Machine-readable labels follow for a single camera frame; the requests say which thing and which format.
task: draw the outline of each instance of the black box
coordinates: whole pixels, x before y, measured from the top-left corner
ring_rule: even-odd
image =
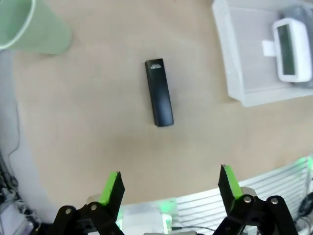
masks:
[[[155,124],[156,126],[173,125],[172,105],[163,59],[148,60],[145,65]]]

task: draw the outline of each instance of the table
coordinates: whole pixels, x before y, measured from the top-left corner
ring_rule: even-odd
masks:
[[[308,155],[313,97],[244,108],[226,92],[211,2],[49,0],[73,28],[67,53],[17,52],[21,122],[58,206],[81,206],[120,170],[124,203],[244,180]],[[144,62],[163,58],[175,124],[154,126]]]

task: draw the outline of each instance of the printed logo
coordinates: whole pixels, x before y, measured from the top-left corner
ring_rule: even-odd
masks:
[[[155,65],[150,66],[150,68],[151,68],[152,70],[154,70],[154,69],[160,69],[160,68],[161,68],[161,65],[155,64]]]

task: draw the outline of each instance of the light green cup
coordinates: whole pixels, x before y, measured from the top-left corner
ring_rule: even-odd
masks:
[[[60,54],[71,39],[69,26],[43,0],[0,0],[0,50]]]

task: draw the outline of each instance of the cable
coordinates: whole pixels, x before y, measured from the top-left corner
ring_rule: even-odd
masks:
[[[4,173],[3,173],[3,176],[5,176],[5,174],[8,174],[8,177],[9,177],[9,179],[10,179],[11,185],[12,185],[13,188],[15,188],[15,190],[17,191],[17,187],[18,187],[19,184],[18,184],[17,179],[16,179],[15,176],[14,176],[15,174],[14,174],[14,170],[13,170],[13,167],[12,167],[12,165],[11,165],[11,160],[10,160],[12,154],[13,154],[15,151],[17,151],[17,150],[19,149],[20,144],[21,144],[20,114],[19,114],[19,109],[18,109],[17,101],[15,102],[15,107],[16,107],[18,142],[17,142],[17,144],[16,144],[16,147],[15,147],[11,152],[9,152],[8,155],[7,155],[8,165],[10,166],[10,169],[11,169],[11,172],[12,172],[12,173],[10,173],[10,172],[7,170],[7,172],[4,172]]]
[[[298,216],[305,217],[311,214],[313,211],[313,192],[310,192],[305,196],[305,198],[301,201],[301,204],[298,209]]]
[[[309,224],[309,222],[306,220],[306,219],[304,219],[304,218],[300,218],[300,219],[302,219],[306,224],[307,224],[307,226],[308,226],[308,229],[309,229],[309,232],[308,232],[308,234],[310,234],[310,224]]]
[[[202,226],[184,226],[184,227],[172,227],[172,231],[175,230],[181,230],[181,229],[208,229],[210,231],[214,231],[214,229],[208,228],[208,227],[202,227]]]
[[[307,219],[309,219],[309,234],[311,234],[311,226],[312,226],[312,219],[309,216],[306,216]]]
[[[38,226],[36,228],[36,230],[38,230],[41,227],[41,220],[37,216],[36,211],[31,210],[22,199],[17,200],[15,203],[17,204],[17,207],[20,210],[21,214],[23,214],[27,219],[32,218],[34,221],[36,221],[38,223]]]

